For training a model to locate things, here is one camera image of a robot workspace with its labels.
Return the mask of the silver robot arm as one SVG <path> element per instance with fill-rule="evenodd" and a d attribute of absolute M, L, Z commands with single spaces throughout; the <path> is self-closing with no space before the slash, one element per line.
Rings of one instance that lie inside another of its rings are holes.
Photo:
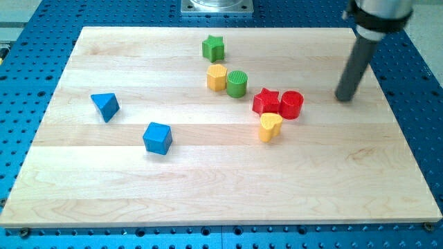
<path fill-rule="evenodd" d="M 353 17 L 357 33 L 379 42 L 404 29 L 413 14 L 413 0 L 349 0 L 342 19 Z"/>

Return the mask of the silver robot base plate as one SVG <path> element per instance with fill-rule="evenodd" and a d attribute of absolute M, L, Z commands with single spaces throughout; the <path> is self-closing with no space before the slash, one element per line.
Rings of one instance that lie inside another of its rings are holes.
<path fill-rule="evenodd" d="M 252 14 L 253 0 L 181 0 L 181 13 L 200 14 Z"/>

